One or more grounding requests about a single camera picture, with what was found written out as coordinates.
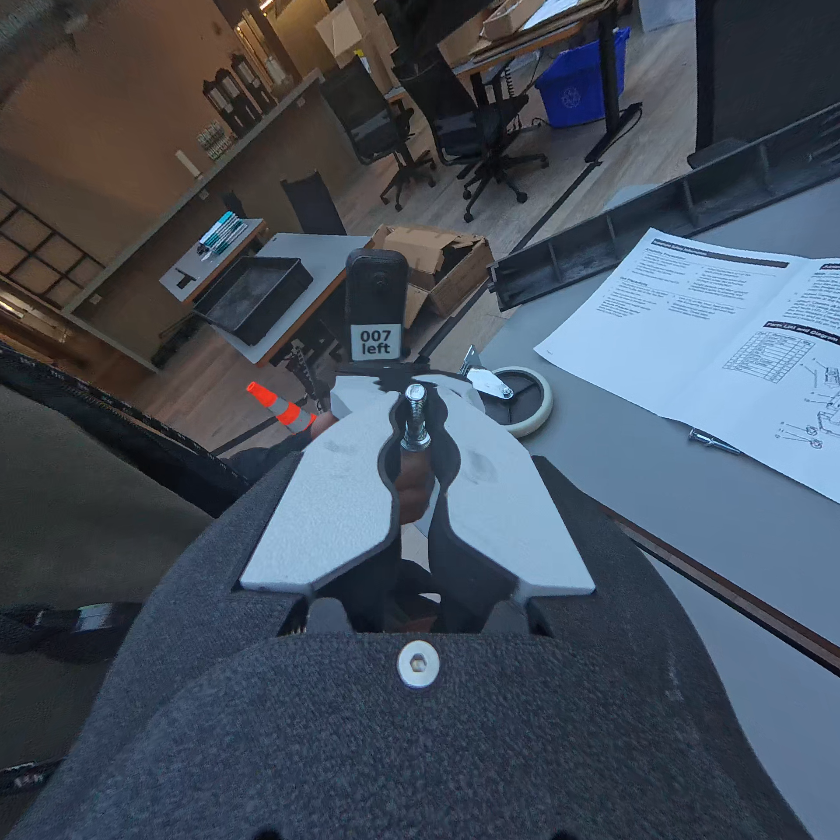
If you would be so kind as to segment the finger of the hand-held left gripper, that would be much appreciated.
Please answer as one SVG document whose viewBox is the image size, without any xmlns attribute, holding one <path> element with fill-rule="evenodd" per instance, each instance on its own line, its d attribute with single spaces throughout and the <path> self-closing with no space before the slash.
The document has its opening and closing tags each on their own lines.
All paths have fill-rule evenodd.
<svg viewBox="0 0 840 840">
<path fill-rule="evenodd" d="M 441 388 L 449 389 L 482 414 L 487 414 L 480 393 L 469 380 L 438 380 L 438 389 Z"/>
<path fill-rule="evenodd" d="M 378 374 L 338 373 L 331 389 L 331 414 L 345 418 L 372 408 L 389 411 L 394 406 L 394 391 L 381 384 Z"/>
</svg>

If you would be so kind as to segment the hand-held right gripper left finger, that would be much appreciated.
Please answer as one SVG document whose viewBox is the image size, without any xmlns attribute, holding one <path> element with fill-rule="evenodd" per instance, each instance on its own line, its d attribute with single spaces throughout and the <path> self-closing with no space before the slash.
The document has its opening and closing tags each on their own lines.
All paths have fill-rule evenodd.
<svg viewBox="0 0 840 840">
<path fill-rule="evenodd" d="M 400 515 L 385 462 L 399 400 L 379 394 L 306 448 L 240 575 L 244 590 L 315 592 L 392 544 Z"/>
</svg>

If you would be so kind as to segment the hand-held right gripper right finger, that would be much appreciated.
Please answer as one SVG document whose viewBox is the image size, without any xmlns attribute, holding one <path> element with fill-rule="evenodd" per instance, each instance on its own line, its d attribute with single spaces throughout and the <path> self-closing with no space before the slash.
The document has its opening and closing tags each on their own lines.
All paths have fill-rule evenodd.
<svg viewBox="0 0 840 840">
<path fill-rule="evenodd" d="M 595 583 L 527 449 L 452 389 L 428 408 L 440 493 L 429 564 L 451 599 L 583 596 Z"/>
</svg>

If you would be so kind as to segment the silver hex bolt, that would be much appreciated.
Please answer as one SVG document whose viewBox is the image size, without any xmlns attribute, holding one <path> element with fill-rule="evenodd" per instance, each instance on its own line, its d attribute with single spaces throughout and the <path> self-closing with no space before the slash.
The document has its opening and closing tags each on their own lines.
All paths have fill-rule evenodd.
<svg viewBox="0 0 840 840">
<path fill-rule="evenodd" d="M 422 383 L 412 383 L 406 388 L 404 397 L 408 415 L 401 447 L 407 453 L 421 453 L 431 445 L 431 437 L 427 431 L 425 418 L 426 386 Z"/>
<path fill-rule="evenodd" d="M 705 448 L 726 452 L 730 455 L 741 456 L 742 451 L 721 441 L 719 438 L 709 435 L 696 427 L 691 427 L 688 432 L 688 440 Z"/>
</svg>

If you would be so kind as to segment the grey desk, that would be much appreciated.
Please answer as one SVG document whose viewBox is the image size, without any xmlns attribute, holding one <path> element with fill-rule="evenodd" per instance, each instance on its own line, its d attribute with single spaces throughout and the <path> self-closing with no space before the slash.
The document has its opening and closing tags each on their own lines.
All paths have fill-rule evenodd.
<svg viewBox="0 0 840 840">
<path fill-rule="evenodd" d="M 605 274 L 529 303 L 486 352 L 543 374 L 559 397 L 527 446 L 589 497 L 838 645 L 838 505 L 688 426 L 560 371 L 533 347 Z M 838 675 L 667 565 L 742 729 L 814 838 L 838 838 Z"/>
</svg>

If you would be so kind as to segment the cardboard boxes on desk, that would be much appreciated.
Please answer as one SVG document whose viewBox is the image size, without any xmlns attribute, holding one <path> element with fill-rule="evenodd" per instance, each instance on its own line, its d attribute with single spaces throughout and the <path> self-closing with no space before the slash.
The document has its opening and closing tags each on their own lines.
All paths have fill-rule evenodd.
<svg viewBox="0 0 840 840">
<path fill-rule="evenodd" d="M 481 37 L 491 43 L 512 38 L 524 28 L 545 1 L 504 1 L 484 22 Z"/>
</svg>

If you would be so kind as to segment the wooden standing desk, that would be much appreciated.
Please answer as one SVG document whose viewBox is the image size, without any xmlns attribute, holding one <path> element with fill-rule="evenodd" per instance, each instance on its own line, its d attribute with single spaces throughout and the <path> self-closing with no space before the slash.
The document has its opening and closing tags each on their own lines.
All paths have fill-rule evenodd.
<svg viewBox="0 0 840 840">
<path fill-rule="evenodd" d="M 557 14 L 546 17 L 531 28 L 520 28 L 508 38 L 490 42 L 480 37 L 469 53 L 468 60 L 457 66 L 458 77 L 469 78 L 475 99 L 484 102 L 485 83 L 481 75 L 494 67 L 511 62 L 542 47 L 569 40 L 591 21 L 597 25 L 597 44 L 600 57 L 602 96 L 605 108 L 605 132 L 584 158 L 588 165 L 599 165 L 602 157 L 628 124 L 642 112 L 642 103 L 633 102 L 620 107 L 614 33 L 623 2 L 579 2 Z"/>
</svg>

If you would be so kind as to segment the person's left hand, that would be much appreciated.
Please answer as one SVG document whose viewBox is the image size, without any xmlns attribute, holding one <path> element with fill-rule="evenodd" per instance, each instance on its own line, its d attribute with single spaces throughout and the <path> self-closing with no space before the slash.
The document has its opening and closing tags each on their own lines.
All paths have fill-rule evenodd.
<svg viewBox="0 0 840 840">
<path fill-rule="evenodd" d="M 427 510 L 434 490 L 434 474 L 427 451 L 410 451 L 401 448 L 400 471 L 394 479 L 400 524 L 419 520 Z"/>
</svg>

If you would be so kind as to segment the white caster wheel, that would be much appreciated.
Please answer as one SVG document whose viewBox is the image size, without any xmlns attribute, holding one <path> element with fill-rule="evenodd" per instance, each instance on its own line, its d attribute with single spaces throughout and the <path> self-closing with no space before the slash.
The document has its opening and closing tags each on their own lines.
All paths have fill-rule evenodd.
<svg viewBox="0 0 840 840">
<path fill-rule="evenodd" d="M 538 372 L 521 365 L 487 368 L 471 344 L 459 369 L 477 391 L 486 415 L 517 439 L 546 424 L 553 410 L 553 392 Z"/>
</svg>

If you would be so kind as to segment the open cardboard box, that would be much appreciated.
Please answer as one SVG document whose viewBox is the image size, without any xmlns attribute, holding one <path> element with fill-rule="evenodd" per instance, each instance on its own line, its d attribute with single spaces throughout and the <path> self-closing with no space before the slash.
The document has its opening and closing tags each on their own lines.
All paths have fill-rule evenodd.
<svg viewBox="0 0 840 840">
<path fill-rule="evenodd" d="M 433 227 L 383 224 L 373 233 L 371 245 L 406 259 L 410 271 L 405 328 L 423 311 L 451 316 L 488 280 L 494 262 L 487 238 Z"/>
</svg>

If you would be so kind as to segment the small grey table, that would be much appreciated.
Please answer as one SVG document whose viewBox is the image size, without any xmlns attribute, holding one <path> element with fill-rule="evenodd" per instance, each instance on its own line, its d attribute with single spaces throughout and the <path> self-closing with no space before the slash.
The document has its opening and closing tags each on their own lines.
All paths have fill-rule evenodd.
<svg viewBox="0 0 840 840">
<path fill-rule="evenodd" d="M 247 345 L 218 327 L 212 326 L 212 330 L 249 363 L 266 366 L 343 282 L 350 252 L 370 245 L 368 235 L 275 234 L 258 256 L 299 258 L 311 275 L 311 284 L 255 345 Z"/>
</svg>

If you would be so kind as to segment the orange traffic cone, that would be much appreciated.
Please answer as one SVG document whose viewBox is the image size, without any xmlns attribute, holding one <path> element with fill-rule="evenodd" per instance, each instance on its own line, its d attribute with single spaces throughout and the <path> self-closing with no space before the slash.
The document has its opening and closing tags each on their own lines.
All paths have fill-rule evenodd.
<svg viewBox="0 0 840 840">
<path fill-rule="evenodd" d="M 292 434 L 304 432 L 317 419 L 316 414 L 289 402 L 256 381 L 249 383 L 246 391 Z"/>
</svg>

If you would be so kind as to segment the black plain chair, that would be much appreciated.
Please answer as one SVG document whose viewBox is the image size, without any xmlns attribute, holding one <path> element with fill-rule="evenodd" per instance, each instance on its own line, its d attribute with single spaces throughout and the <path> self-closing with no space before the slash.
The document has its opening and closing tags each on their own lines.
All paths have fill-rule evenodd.
<svg viewBox="0 0 840 840">
<path fill-rule="evenodd" d="M 346 236 L 343 221 L 320 173 L 280 182 L 305 235 Z"/>
</svg>

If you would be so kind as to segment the black plastic tray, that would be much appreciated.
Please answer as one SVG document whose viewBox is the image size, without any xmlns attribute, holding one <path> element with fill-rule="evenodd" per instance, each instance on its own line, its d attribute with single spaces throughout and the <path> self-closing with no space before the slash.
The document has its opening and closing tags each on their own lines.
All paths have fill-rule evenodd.
<svg viewBox="0 0 840 840">
<path fill-rule="evenodd" d="M 265 338 L 311 283 L 312 275 L 299 258 L 242 257 L 195 299 L 193 312 L 253 346 Z"/>
</svg>

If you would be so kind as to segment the set of marker pens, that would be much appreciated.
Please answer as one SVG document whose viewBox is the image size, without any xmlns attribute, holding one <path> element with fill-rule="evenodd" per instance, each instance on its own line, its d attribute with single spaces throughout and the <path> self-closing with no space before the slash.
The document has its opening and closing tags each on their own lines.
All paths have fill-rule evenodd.
<svg viewBox="0 0 840 840">
<path fill-rule="evenodd" d="M 198 240 L 196 253 L 202 260 L 222 255 L 244 234 L 247 219 L 235 213 L 226 212 L 211 228 Z"/>
</svg>

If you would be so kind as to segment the small white side table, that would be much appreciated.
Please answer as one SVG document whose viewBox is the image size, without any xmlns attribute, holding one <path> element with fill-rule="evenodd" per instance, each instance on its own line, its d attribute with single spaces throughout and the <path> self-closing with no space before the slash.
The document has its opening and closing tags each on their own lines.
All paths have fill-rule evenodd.
<svg viewBox="0 0 840 840">
<path fill-rule="evenodd" d="M 211 251 L 206 256 L 200 256 L 198 243 L 195 243 L 163 274 L 160 283 L 180 303 L 192 302 L 233 265 L 238 257 L 245 256 L 253 249 L 259 249 L 261 245 L 258 241 L 267 231 L 265 219 L 247 218 L 237 231 L 232 244 L 219 255 Z"/>
</svg>

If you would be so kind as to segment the black mesh office chair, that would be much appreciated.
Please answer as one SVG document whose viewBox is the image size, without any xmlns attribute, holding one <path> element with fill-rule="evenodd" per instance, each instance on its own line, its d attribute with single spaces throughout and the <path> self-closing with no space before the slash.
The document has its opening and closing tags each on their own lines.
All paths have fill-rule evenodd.
<svg viewBox="0 0 840 840">
<path fill-rule="evenodd" d="M 491 182 L 506 185 L 517 203 L 528 201 L 527 193 L 511 178 L 511 170 L 531 163 L 544 169 L 550 162 L 543 153 L 508 152 L 522 132 L 514 123 L 529 103 L 527 92 L 504 96 L 497 73 L 490 82 L 494 101 L 479 102 L 437 48 L 414 61 L 395 64 L 393 71 L 425 117 L 438 159 L 445 165 L 461 166 L 459 179 L 471 175 L 462 193 L 467 224 L 473 221 L 473 206 Z"/>
<path fill-rule="evenodd" d="M 436 186 L 433 173 L 437 163 L 430 150 L 413 156 L 408 141 L 412 131 L 412 108 L 393 109 L 376 86 L 362 59 L 353 55 L 350 62 L 332 72 L 321 84 L 322 97 L 328 103 L 347 134 L 356 159 L 363 166 L 392 157 L 396 170 L 380 194 L 384 205 L 394 192 L 394 207 L 403 210 L 403 190 L 411 182 Z"/>
</svg>

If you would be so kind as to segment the white instruction manual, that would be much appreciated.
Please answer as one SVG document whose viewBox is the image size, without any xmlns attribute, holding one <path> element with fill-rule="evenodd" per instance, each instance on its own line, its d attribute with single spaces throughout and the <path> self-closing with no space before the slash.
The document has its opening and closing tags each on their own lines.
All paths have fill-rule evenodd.
<svg viewBox="0 0 840 840">
<path fill-rule="evenodd" d="M 534 350 L 839 501 L 839 261 L 650 228 Z"/>
</svg>

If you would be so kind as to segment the stacked cardboard boxes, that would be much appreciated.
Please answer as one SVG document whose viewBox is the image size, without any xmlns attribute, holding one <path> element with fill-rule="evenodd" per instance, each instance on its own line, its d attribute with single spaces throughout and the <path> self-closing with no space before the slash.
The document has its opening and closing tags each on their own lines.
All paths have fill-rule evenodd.
<svg viewBox="0 0 840 840">
<path fill-rule="evenodd" d="M 392 67 L 396 42 L 374 2 L 341 2 L 316 23 L 316 30 L 339 68 L 349 64 L 359 51 L 364 56 L 372 53 L 387 70 Z"/>
</svg>

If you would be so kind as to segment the blue recycling bin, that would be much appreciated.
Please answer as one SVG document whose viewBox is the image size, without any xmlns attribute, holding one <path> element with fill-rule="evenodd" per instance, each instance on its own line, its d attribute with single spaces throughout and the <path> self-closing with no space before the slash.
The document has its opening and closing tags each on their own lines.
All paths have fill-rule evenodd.
<svg viewBox="0 0 840 840">
<path fill-rule="evenodd" d="M 597 41 L 568 49 L 534 82 L 549 126 L 567 129 L 605 118 Z"/>
</svg>

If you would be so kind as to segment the black grid frame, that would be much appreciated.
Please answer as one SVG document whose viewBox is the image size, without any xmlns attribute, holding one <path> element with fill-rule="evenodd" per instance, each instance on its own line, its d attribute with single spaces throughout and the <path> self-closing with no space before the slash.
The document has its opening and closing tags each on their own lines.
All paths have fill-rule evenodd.
<svg viewBox="0 0 840 840">
<path fill-rule="evenodd" d="M 1 278 L 60 310 L 104 270 L 93 255 L 1 191 Z"/>
</svg>

